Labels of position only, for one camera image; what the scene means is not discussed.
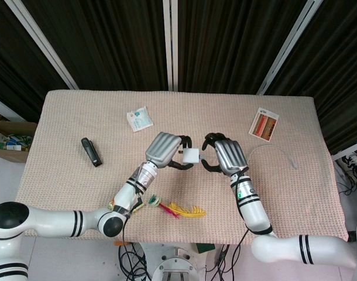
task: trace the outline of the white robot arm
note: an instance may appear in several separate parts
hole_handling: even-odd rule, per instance
[[[221,133],[205,137],[202,150],[207,145],[215,148],[218,166],[202,160],[210,172],[223,172],[231,178],[238,211],[246,227],[260,235],[252,242],[252,253],[261,262],[296,261],[306,264],[324,264],[355,268],[353,281],[357,281],[357,249],[338,237],[298,235],[280,239],[272,230],[267,214],[260,202],[250,177],[244,175],[248,164],[238,142]]]
[[[108,236],[117,236],[134,208],[141,203],[141,196],[166,166],[187,170],[193,165],[181,165],[172,161],[179,146],[191,147],[188,136],[159,133],[146,151],[146,163],[142,163],[126,181],[114,198],[112,211],[100,208],[85,211],[48,211],[17,202],[0,204],[0,280],[27,280],[28,267],[19,257],[23,232],[35,230],[43,237],[79,237],[88,229],[99,230]]]

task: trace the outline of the small white box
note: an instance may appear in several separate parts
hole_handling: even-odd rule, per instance
[[[199,163],[200,150],[198,148],[184,148],[184,163]]]

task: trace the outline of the table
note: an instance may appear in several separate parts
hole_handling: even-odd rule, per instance
[[[154,126],[133,133],[126,113],[147,106]],[[280,115],[271,144],[289,153],[291,166],[273,147],[249,159],[255,188],[280,237],[336,235],[346,239],[332,161],[310,97],[58,90],[47,94],[16,200],[50,210],[89,211],[107,206],[160,131],[189,135],[194,147],[204,136],[222,132],[237,140],[247,157],[267,144],[248,134],[259,107]],[[81,146],[92,140],[103,165],[95,168]],[[204,153],[215,164],[215,153]],[[229,178],[202,165],[188,171],[159,170],[144,200],[152,194],[165,203],[197,205],[204,218],[175,219],[160,208],[143,207],[127,223],[125,239],[135,242],[236,244],[245,232]],[[110,239],[87,231],[79,239]],[[247,235],[250,243],[253,235]]]

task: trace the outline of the red feather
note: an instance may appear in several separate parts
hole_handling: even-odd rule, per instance
[[[161,208],[163,208],[165,210],[165,212],[171,214],[175,218],[179,218],[178,214],[174,213],[171,209],[169,209],[168,207],[164,206],[162,203],[159,203],[159,206],[161,206]]]

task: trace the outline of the white floor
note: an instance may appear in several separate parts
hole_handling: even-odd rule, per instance
[[[19,181],[24,170],[23,164],[0,159],[0,203],[15,199]],[[357,193],[341,196],[346,227],[354,230],[357,224]],[[71,239],[47,239],[25,237],[21,249],[23,258],[29,265],[29,280],[125,280],[118,268],[117,250],[112,242],[78,241]],[[214,266],[216,251],[207,255],[207,267]],[[226,268],[231,264],[228,254]],[[240,260],[235,266],[235,280],[299,280],[299,281],[350,281],[352,271],[336,266],[303,265],[294,262],[265,264],[258,262],[250,251],[250,246],[242,247]],[[232,280],[230,273],[224,275]]]

